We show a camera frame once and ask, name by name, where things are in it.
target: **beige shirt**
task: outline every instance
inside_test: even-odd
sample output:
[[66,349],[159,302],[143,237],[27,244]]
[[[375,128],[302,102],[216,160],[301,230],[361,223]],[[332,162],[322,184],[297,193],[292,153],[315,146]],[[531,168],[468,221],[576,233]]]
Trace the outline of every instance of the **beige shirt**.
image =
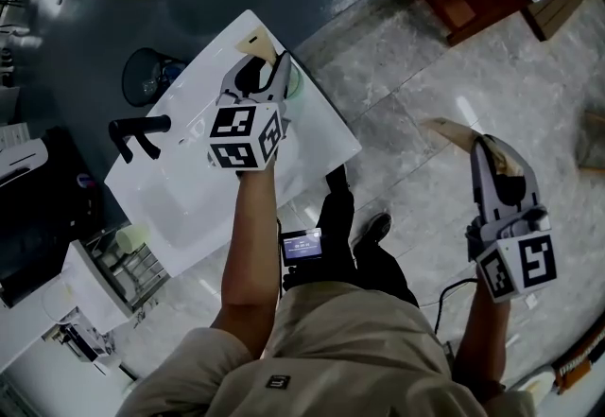
[[316,283],[285,294],[260,360],[221,330],[189,333],[118,412],[151,415],[529,417],[535,411],[526,392],[480,406],[452,381],[439,341],[412,304]]

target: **shoe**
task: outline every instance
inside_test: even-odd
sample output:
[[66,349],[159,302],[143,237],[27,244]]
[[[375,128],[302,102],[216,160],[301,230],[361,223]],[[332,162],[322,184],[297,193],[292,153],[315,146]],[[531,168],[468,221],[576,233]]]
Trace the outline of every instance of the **shoe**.
[[372,217],[370,222],[368,222],[366,232],[361,236],[356,245],[362,243],[378,244],[389,233],[392,221],[392,217],[386,212]]
[[347,169],[345,165],[339,166],[336,170],[331,171],[325,176],[328,182],[330,192],[349,191],[349,183],[347,182]]

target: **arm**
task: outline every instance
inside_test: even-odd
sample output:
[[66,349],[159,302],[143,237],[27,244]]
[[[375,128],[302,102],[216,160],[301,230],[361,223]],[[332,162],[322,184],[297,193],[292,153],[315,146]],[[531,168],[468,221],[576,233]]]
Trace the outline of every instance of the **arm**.
[[258,358],[273,328],[279,292],[274,161],[241,176],[233,236],[212,327],[237,337]]
[[502,393],[499,384],[506,365],[506,336],[510,302],[496,304],[482,274],[456,355],[453,377],[484,404]]

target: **white marker cube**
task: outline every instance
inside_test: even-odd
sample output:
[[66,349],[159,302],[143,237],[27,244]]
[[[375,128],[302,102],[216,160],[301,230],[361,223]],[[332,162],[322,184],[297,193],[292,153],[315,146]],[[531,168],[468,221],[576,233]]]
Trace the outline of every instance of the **white marker cube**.
[[476,262],[496,303],[534,292],[557,279],[550,231],[498,239]]
[[230,170],[264,170],[284,136],[277,103],[221,106],[207,136],[216,166]]

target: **black pants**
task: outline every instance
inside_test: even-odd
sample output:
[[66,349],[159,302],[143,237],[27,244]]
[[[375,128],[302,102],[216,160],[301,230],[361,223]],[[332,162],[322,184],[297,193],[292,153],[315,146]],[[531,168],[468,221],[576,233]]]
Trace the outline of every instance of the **black pants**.
[[340,281],[383,291],[418,306],[397,260],[378,244],[362,239],[354,248],[355,267],[349,248],[353,214],[354,199],[350,191],[331,193],[325,198],[318,221],[323,256],[319,261],[290,268],[284,277],[284,289],[319,281]]

